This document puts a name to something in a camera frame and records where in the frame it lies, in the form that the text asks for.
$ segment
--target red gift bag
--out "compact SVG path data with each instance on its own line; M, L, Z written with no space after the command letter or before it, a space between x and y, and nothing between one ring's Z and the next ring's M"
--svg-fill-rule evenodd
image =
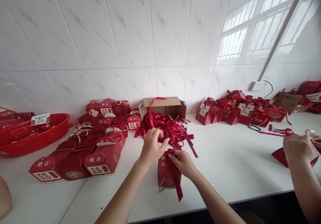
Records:
M90 119L101 118L102 114L99 110L98 104L100 102L98 100L91 100L89 104L86 105L86 112Z

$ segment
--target finger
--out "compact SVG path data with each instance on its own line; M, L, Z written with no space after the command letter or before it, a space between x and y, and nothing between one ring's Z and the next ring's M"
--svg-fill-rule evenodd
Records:
M168 146L169 141L170 141L169 138L165 139L164 142L162 143L162 145L160 146L160 150L162 151L162 153L164 153L166 147Z

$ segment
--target white tag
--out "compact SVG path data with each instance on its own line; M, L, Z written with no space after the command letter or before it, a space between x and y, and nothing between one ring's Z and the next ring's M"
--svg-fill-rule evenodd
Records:
M46 124L50 122L50 113L36 115L31 117L30 126L39 125L39 124Z
M312 93L306 95L311 102L321 102L321 93Z

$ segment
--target red ribbon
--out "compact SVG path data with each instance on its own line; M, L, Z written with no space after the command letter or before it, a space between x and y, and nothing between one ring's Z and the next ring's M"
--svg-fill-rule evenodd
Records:
M171 159L168 157L168 154L174 155L175 154L175 150L173 149L168 149L167 151L165 151L164 156L166 158L166 162L168 163L169 166L169 170L172 174L172 178L175 184L175 188L176 188L176 193L178 196L178 201L181 201L182 197L183 197L183 192L182 192L182 188L181 188L181 183L180 183L180 179L179 179L179 174L181 173L180 170L176 167L176 165L171 161Z

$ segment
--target ribbon pile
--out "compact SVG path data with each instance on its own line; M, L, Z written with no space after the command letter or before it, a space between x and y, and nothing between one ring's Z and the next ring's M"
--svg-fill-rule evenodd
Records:
M150 104L153 105L155 99L165 99L165 98L154 98ZM152 128L161 129L164 133L164 138L158 138L158 142L162 143L166 138L170 138L169 144L173 146L174 149L181 150L179 142L182 142L184 146L184 140L187 140L190 145L195 157L197 154L193 148L193 143L191 139L194 139L194 135L187 133L186 127L179 124L179 115L175 119L170 118L167 114L158 114L153 112L150 107L147 108L147 114L144 117L144 122L137 129L134 138L137 138L139 135L144 136Z

